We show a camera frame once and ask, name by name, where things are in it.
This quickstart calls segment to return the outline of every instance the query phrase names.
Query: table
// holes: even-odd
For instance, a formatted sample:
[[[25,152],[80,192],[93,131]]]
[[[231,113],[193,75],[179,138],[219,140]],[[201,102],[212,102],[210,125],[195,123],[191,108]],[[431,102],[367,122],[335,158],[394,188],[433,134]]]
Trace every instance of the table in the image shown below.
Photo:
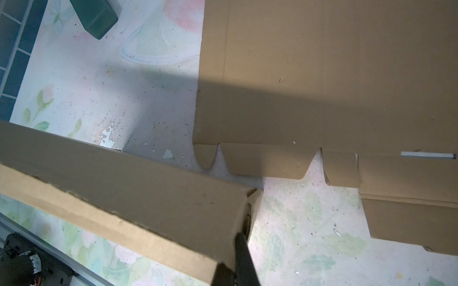
[[[191,139],[204,0],[112,6],[98,41],[69,0],[49,0],[11,122],[262,187],[249,242],[262,285],[458,284],[458,257],[372,239],[358,191],[327,186],[319,153],[301,180],[229,174],[220,150],[203,170]],[[203,285],[3,195],[0,211],[116,286]]]

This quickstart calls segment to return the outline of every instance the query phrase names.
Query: blue tile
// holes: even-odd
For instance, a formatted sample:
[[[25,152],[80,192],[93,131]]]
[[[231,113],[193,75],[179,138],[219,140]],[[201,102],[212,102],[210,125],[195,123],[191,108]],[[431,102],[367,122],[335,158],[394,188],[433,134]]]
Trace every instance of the blue tile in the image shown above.
[[[28,60],[28,55],[17,51],[10,73],[6,79],[5,88],[3,89],[4,94],[17,97],[24,73],[26,72]]]
[[[19,42],[19,47],[24,51],[32,52],[47,3],[48,0],[35,0],[32,4],[24,32],[22,32],[21,41]]]
[[[6,0],[3,12],[22,22],[26,13],[28,0]]]
[[[10,121],[16,99],[0,96],[0,120]]]
[[[4,15],[0,16],[0,66],[7,67],[18,32],[18,23]]]

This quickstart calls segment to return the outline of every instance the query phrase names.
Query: table surface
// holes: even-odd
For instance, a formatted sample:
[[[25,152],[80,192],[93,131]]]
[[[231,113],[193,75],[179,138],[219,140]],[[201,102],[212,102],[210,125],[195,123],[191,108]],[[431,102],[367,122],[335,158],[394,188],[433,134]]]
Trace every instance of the table surface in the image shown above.
[[[458,257],[372,239],[357,189],[210,170],[192,148],[204,0],[118,0],[100,41],[49,0],[11,122],[265,190],[249,248],[262,285],[458,284]],[[202,282],[6,196],[0,211],[116,286]]]

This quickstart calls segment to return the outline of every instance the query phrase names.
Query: tiled floor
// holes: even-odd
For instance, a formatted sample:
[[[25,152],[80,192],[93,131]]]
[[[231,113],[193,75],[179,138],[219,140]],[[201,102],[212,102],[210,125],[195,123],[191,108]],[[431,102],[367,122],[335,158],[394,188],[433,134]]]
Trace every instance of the tiled floor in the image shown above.
[[[0,0],[0,120],[10,120],[47,2]]]

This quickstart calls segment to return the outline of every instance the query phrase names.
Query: flattened cardboard box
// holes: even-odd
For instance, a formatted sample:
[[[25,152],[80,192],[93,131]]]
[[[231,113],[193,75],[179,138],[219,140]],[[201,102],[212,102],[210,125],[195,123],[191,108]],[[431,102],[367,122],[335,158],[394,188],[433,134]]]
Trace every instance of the flattened cardboard box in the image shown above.
[[[199,163],[209,168],[220,144],[232,173],[299,179],[321,148],[329,184],[361,186],[373,237],[458,254],[449,245],[457,220],[442,217],[458,203],[456,160],[400,156],[457,153],[457,26],[458,2],[446,0],[206,1],[193,134]],[[361,162],[417,173],[374,173]],[[434,177],[442,163],[448,176]],[[406,192],[412,186],[419,189]],[[396,208],[412,225],[402,235],[402,225],[372,215]],[[431,217],[418,221],[415,212]],[[447,247],[438,235],[413,239],[425,220]]]
[[[210,283],[262,190],[0,121],[0,192]]]

